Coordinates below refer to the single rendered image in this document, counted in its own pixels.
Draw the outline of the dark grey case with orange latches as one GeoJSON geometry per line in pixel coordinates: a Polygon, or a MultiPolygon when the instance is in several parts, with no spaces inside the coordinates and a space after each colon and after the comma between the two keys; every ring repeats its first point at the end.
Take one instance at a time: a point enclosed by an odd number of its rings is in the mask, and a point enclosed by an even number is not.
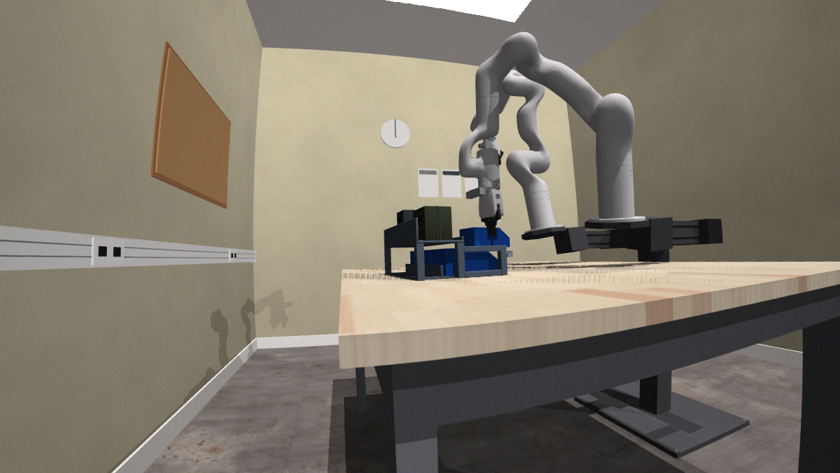
{"type": "Polygon", "coordinates": [[[414,210],[402,210],[397,213],[397,225],[403,222],[408,222],[408,220],[414,219],[413,217],[414,210]]]}

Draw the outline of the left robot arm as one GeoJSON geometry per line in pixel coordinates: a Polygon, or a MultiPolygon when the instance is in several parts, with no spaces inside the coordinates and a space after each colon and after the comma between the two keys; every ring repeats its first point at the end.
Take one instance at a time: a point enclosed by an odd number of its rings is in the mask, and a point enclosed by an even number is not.
{"type": "Polygon", "coordinates": [[[484,190],[499,190],[497,149],[484,148],[471,157],[473,145],[499,132],[499,83],[516,67],[524,77],[560,96],[596,133],[596,183],[598,217],[593,223],[641,222],[634,216],[632,142],[634,116],[630,100],[619,93],[602,96],[577,72],[539,53],[534,35],[512,35],[497,53],[479,66],[475,75],[476,128],[458,152],[462,178],[478,178],[478,189],[466,191],[466,199],[484,196],[484,190]]]}

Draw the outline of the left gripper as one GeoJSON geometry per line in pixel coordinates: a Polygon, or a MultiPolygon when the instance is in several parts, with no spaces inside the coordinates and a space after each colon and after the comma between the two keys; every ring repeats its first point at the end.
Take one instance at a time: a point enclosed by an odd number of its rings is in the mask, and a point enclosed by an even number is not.
{"type": "Polygon", "coordinates": [[[497,236],[497,221],[504,215],[502,194],[498,189],[485,191],[486,195],[479,197],[479,216],[481,222],[489,228],[489,237],[495,237],[497,236]]]}

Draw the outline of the grey metal shelf rack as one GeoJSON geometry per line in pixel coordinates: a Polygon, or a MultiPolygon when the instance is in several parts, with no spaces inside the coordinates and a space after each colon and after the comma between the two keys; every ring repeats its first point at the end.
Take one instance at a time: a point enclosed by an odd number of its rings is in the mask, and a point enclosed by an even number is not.
{"type": "Polygon", "coordinates": [[[513,257],[512,250],[506,252],[506,245],[465,246],[464,237],[454,237],[453,241],[419,241],[419,218],[408,220],[384,230],[385,237],[385,274],[411,280],[432,280],[445,278],[485,277],[508,275],[508,257],[513,257]],[[433,245],[455,245],[455,276],[444,276],[442,265],[425,265],[424,247],[433,245]],[[391,273],[391,248],[414,248],[415,264],[406,264],[406,272],[391,273]],[[497,251],[498,269],[487,271],[465,271],[465,252],[497,251]]]}

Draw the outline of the olive green case with orange latches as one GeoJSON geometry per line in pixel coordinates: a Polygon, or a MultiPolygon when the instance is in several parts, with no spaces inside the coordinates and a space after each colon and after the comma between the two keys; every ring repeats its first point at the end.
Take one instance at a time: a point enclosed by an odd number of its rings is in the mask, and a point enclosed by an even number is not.
{"type": "Polygon", "coordinates": [[[452,241],[452,206],[422,206],[413,217],[419,218],[419,241],[452,241]]]}

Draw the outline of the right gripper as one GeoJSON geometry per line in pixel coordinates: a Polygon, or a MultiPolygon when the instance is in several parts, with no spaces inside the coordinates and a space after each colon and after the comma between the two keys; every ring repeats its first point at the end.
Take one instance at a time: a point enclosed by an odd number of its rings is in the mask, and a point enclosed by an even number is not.
{"type": "Polygon", "coordinates": [[[495,139],[495,138],[484,139],[482,148],[483,149],[484,148],[495,148],[495,149],[497,149],[498,156],[499,156],[499,165],[501,164],[501,157],[504,155],[504,152],[499,150],[499,145],[498,145],[497,139],[495,139]]]}

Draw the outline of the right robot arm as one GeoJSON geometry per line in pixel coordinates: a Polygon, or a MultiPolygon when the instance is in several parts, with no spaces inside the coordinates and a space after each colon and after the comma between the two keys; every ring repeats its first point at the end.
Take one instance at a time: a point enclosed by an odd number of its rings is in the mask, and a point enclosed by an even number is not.
{"type": "Polygon", "coordinates": [[[517,129],[530,150],[511,152],[506,159],[506,167],[510,175],[523,187],[531,229],[527,232],[562,227],[563,225],[556,225],[554,222],[547,184],[534,175],[546,172],[550,166],[549,152],[536,128],[536,106],[544,96],[544,86],[526,77],[519,77],[516,70],[510,70],[499,83],[499,114],[504,110],[510,96],[526,99],[517,111],[517,129]]]}

